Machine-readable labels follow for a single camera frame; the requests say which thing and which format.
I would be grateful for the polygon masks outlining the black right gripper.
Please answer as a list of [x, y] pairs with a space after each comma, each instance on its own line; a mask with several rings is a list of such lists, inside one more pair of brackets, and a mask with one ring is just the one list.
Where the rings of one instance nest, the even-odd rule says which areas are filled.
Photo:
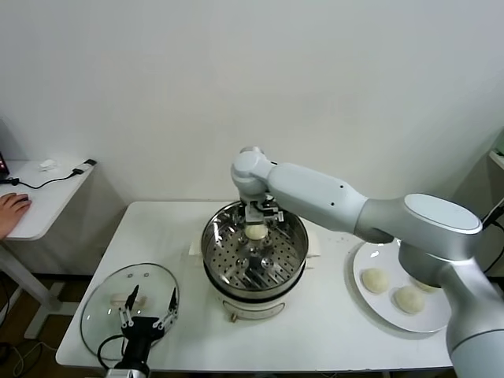
[[255, 200], [240, 199], [242, 205], [235, 207], [235, 227], [242, 236], [246, 235], [247, 224], [261, 224], [265, 222], [266, 237], [270, 238], [277, 229], [276, 201], [273, 198]]

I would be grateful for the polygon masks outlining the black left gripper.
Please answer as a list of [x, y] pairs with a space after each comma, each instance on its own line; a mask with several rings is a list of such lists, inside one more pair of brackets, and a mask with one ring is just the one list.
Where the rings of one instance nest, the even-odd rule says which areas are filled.
[[170, 329], [177, 319], [177, 289], [174, 287], [167, 313], [160, 317], [132, 317], [131, 310], [139, 292], [136, 285], [119, 308], [121, 331], [127, 340], [123, 360], [147, 362], [152, 344], [164, 336], [164, 329]]

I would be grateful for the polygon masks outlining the person's bare hand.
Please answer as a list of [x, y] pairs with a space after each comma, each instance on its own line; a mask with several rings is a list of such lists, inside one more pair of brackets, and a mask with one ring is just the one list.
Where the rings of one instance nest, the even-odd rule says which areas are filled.
[[0, 238], [5, 239], [30, 209], [27, 194], [8, 193], [0, 198]]

